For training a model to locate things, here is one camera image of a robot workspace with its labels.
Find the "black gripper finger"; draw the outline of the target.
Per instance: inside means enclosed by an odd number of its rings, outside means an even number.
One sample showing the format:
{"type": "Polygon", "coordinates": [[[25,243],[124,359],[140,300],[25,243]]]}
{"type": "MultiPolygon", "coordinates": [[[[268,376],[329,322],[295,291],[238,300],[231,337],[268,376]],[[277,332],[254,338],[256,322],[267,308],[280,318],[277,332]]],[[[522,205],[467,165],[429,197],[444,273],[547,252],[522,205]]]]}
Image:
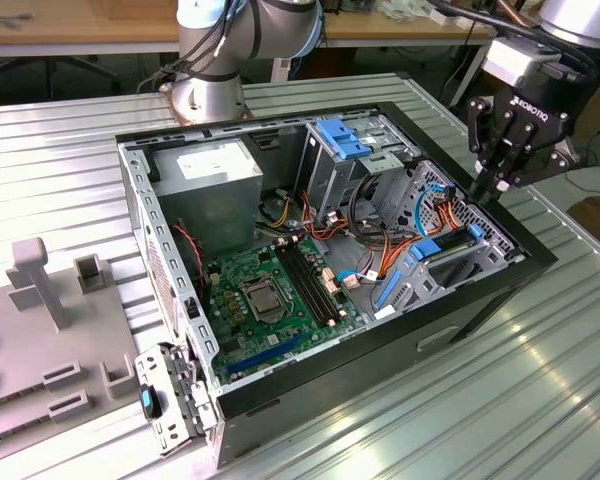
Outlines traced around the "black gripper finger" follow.
{"type": "Polygon", "coordinates": [[[545,157],[503,161],[485,183],[483,203],[496,201],[510,188],[521,188],[581,168],[581,156],[571,143],[557,143],[545,157]]]}
{"type": "Polygon", "coordinates": [[[496,201],[502,192],[500,167],[504,161],[503,133],[496,123],[493,96],[478,96],[468,103],[468,146],[476,155],[476,178],[469,189],[473,201],[496,201]]]}

